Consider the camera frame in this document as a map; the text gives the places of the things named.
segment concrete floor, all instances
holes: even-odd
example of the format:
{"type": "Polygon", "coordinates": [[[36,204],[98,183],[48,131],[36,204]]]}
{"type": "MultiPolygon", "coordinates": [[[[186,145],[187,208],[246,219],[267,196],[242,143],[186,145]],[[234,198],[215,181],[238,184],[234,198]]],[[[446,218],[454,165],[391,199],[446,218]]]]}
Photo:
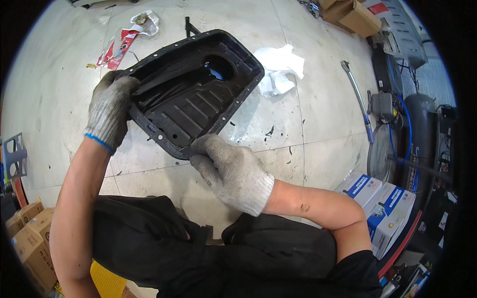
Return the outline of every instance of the concrete floor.
{"type": "MultiPolygon", "coordinates": [[[[18,53],[4,93],[1,135],[23,133],[28,150],[22,178],[29,201],[40,197],[55,206],[64,176],[83,139],[93,88],[106,69],[87,69],[119,28],[145,10],[160,19],[153,37],[138,36],[130,47],[139,59],[185,38],[184,17],[200,31],[224,29],[251,52],[291,44],[305,59],[297,87],[265,99],[257,90],[247,98],[220,135],[249,146],[276,178],[334,189],[348,173],[366,172],[368,141],[351,83],[340,65],[350,62],[363,98],[377,92],[371,50],[366,41],[321,19],[296,0],[105,1],[90,9],[53,2],[18,53]],[[274,126],[271,138],[265,134],[274,126]]],[[[136,60],[128,52],[120,64],[136,60]]],[[[111,158],[101,194],[167,195],[199,224],[214,226],[214,237],[238,216],[217,200],[186,161],[169,156],[134,122],[111,158]]]]}

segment cardboard box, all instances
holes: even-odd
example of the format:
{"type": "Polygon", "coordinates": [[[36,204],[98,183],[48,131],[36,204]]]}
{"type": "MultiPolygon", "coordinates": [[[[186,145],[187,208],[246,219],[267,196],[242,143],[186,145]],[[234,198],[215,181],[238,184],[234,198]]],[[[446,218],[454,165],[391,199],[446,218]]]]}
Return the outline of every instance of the cardboard box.
{"type": "Polygon", "coordinates": [[[11,240],[20,262],[35,287],[46,297],[56,283],[50,251],[43,239],[24,227],[11,240]]]}
{"type": "Polygon", "coordinates": [[[38,213],[43,211],[43,204],[41,202],[35,202],[26,205],[18,211],[18,215],[23,219],[23,223],[26,224],[32,220],[38,213]]]}
{"type": "Polygon", "coordinates": [[[374,256],[380,260],[388,252],[406,225],[416,195],[385,183],[364,207],[374,256]]]}
{"type": "MultiPolygon", "coordinates": [[[[332,6],[335,2],[343,1],[343,0],[318,0],[318,5],[321,7],[322,10],[327,10],[332,6]]],[[[365,2],[366,0],[358,0],[360,3],[365,2]]]]}
{"type": "Polygon", "coordinates": [[[364,207],[381,186],[381,180],[353,171],[334,191],[349,196],[364,207]]]}
{"type": "Polygon", "coordinates": [[[381,21],[357,0],[338,1],[323,11],[322,16],[325,21],[362,37],[376,34],[381,29],[381,21]]]}
{"type": "Polygon", "coordinates": [[[24,224],[22,218],[15,213],[9,220],[7,220],[5,226],[7,228],[8,238],[11,239],[24,227],[24,224]]]}
{"type": "Polygon", "coordinates": [[[29,221],[25,226],[40,236],[50,249],[50,226],[55,208],[46,208],[29,221]]]}

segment human arm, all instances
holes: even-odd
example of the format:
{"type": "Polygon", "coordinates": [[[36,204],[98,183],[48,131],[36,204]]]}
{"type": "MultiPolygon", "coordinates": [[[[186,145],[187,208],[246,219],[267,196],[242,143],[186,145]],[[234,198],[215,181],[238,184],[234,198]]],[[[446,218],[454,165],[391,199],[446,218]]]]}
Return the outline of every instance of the human arm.
{"type": "Polygon", "coordinates": [[[90,275],[93,205],[111,154],[85,137],[71,161],[50,230],[56,275],[68,297],[99,297],[90,275]]]}
{"type": "Polygon", "coordinates": [[[83,142],[64,179],[50,230],[56,275],[67,297],[99,297],[90,275],[93,205],[111,155],[126,132],[126,111],[135,79],[106,74],[93,92],[83,142]]]}
{"type": "Polygon", "coordinates": [[[275,180],[263,213],[306,218],[333,234],[337,261],[361,250],[371,250],[363,209],[350,197],[330,190],[275,180]]]}
{"type": "Polygon", "coordinates": [[[353,199],[276,180],[249,148],[228,145],[216,135],[197,139],[192,148],[198,154],[191,164],[225,204],[253,216],[300,216],[331,230],[338,262],[371,249],[366,218],[353,199]]]}

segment metal rod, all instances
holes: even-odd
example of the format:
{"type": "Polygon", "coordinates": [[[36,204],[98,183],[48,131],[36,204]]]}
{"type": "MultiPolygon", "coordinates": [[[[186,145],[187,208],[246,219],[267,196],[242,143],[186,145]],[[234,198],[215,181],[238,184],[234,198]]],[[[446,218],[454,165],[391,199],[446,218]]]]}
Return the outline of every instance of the metal rod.
{"type": "Polygon", "coordinates": [[[344,71],[348,74],[348,78],[350,78],[351,85],[353,85],[354,93],[356,93],[356,97],[358,97],[358,102],[361,108],[361,113],[363,113],[364,125],[366,126],[366,132],[368,133],[368,141],[370,143],[374,142],[373,136],[373,129],[371,128],[371,122],[369,121],[368,113],[366,112],[366,108],[364,107],[363,98],[358,90],[358,85],[356,85],[356,81],[354,80],[353,74],[350,70],[350,65],[347,61],[341,61],[341,66],[343,67],[344,71]]]}
{"type": "MultiPolygon", "coordinates": [[[[394,155],[392,154],[388,154],[387,158],[391,161],[396,161],[394,159],[394,155]]],[[[424,171],[430,175],[433,175],[439,179],[441,179],[442,181],[446,182],[446,183],[452,183],[452,179],[451,177],[449,177],[448,175],[446,174],[443,174],[441,173],[440,171],[436,170],[436,169],[433,169],[431,167],[428,167],[426,165],[423,165],[423,164],[420,164],[420,163],[415,163],[415,162],[412,162],[410,160],[404,160],[404,158],[401,158],[401,157],[398,157],[397,160],[399,162],[401,162],[402,164],[405,164],[405,165],[408,165],[408,166],[411,166],[413,168],[416,168],[418,170],[421,170],[421,171],[424,171]]]]}

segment human hand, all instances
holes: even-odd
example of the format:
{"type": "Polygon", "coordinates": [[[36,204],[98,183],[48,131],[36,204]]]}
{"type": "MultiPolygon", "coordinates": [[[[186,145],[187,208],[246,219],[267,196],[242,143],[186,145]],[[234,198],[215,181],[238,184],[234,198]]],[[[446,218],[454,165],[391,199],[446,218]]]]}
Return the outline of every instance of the human hand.
{"type": "Polygon", "coordinates": [[[248,147],[235,147],[214,134],[195,140],[197,155],[191,165],[226,205],[259,216],[267,203],[275,178],[248,147]]]}
{"type": "Polygon", "coordinates": [[[138,79],[129,76],[114,81],[120,72],[108,72],[95,87],[84,130],[87,137],[106,147],[111,155],[126,136],[129,97],[140,85],[138,79]]]}

